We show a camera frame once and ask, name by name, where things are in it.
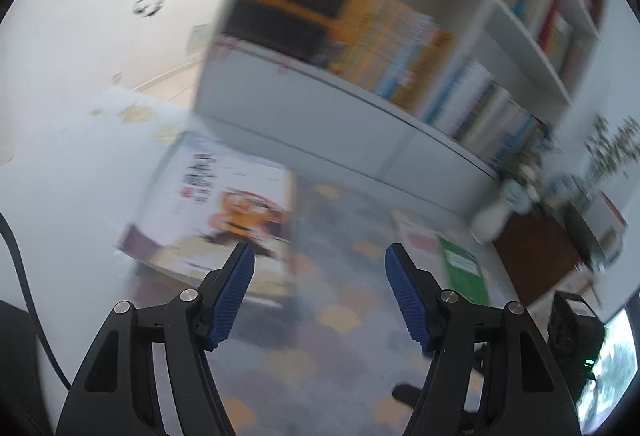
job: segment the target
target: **tiled floor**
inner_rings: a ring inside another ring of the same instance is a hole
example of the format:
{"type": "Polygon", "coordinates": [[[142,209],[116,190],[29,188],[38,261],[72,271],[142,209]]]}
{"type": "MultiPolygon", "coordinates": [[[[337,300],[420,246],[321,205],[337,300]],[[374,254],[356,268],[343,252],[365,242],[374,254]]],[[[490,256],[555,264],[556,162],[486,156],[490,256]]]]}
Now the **tiled floor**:
{"type": "Polygon", "coordinates": [[[198,89],[202,65],[197,64],[148,87],[142,93],[181,108],[191,108],[198,89]]]}

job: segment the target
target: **metal screw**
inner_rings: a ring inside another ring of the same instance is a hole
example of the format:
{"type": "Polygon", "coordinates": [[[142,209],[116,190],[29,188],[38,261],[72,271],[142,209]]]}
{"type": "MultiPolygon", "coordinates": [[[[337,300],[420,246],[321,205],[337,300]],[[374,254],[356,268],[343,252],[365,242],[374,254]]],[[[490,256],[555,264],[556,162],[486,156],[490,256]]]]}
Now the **metal screw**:
{"type": "Polygon", "coordinates": [[[131,308],[129,301],[120,301],[113,307],[113,311],[116,313],[126,313],[129,311],[129,308],[131,308]]]}
{"type": "Polygon", "coordinates": [[[189,302],[189,301],[193,301],[194,299],[196,299],[197,296],[198,296],[198,290],[194,290],[193,288],[189,288],[187,290],[182,290],[182,292],[180,294],[180,300],[181,301],[185,301],[185,302],[189,302]]]}
{"type": "Polygon", "coordinates": [[[444,302],[457,302],[458,294],[453,290],[443,290],[442,293],[440,294],[440,298],[444,302]]]}
{"type": "Polygon", "coordinates": [[[522,315],[524,313],[524,306],[517,301],[509,303],[509,311],[514,315],[522,315]]]}

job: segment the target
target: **window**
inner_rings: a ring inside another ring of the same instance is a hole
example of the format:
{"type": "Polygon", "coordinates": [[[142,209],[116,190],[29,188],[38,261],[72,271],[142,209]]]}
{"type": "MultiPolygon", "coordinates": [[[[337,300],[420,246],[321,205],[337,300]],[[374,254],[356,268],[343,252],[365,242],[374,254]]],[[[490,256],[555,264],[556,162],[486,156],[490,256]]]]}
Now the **window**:
{"type": "Polygon", "coordinates": [[[627,310],[606,324],[606,337],[577,404],[582,434],[594,432],[611,413],[638,371],[636,345],[627,310]]]}

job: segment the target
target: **blue gripper pad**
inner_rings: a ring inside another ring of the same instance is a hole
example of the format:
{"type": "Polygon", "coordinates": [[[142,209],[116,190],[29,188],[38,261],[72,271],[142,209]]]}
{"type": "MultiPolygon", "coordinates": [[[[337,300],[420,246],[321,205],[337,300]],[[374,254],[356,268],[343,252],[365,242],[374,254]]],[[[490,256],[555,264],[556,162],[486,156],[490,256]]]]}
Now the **blue gripper pad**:
{"type": "Polygon", "coordinates": [[[385,272],[411,338],[420,343],[423,353],[427,352],[431,341],[427,328],[427,308],[393,246],[386,249],[385,272]]]}
{"type": "Polygon", "coordinates": [[[240,303],[254,275],[254,251],[247,245],[213,305],[211,328],[207,339],[213,349],[231,333],[240,303]]]}

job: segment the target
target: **white wall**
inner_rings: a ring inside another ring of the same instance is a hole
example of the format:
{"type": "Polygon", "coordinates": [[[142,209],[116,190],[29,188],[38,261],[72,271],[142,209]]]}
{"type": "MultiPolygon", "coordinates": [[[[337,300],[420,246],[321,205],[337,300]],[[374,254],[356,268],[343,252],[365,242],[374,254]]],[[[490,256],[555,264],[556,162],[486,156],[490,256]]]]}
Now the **white wall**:
{"type": "MultiPolygon", "coordinates": [[[[556,134],[562,154],[548,158],[547,175],[559,172],[580,174],[589,157],[584,141],[592,131],[599,113],[616,130],[632,116],[640,120],[640,23],[626,0],[608,0],[600,29],[600,44],[594,52],[574,105],[559,123],[556,134]]],[[[626,247],[620,259],[606,273],[599,275],[596,292],[602,301],[590,304],[604,320],[618,311],[640,286],[640,167],[631,167],[624,175],[602,186],[623,213],[628,223],[626,247]]]]}
{"type": "Polygon", "coordinates": [[[14,1],[0,25],[0,119],[10,112],[18,145],[115,74],[135,87],[201,56],[187,54],[191,29],[212,23],[225,2],[165,0],[143,17],[133,12],[136,1],[14,1]]]}

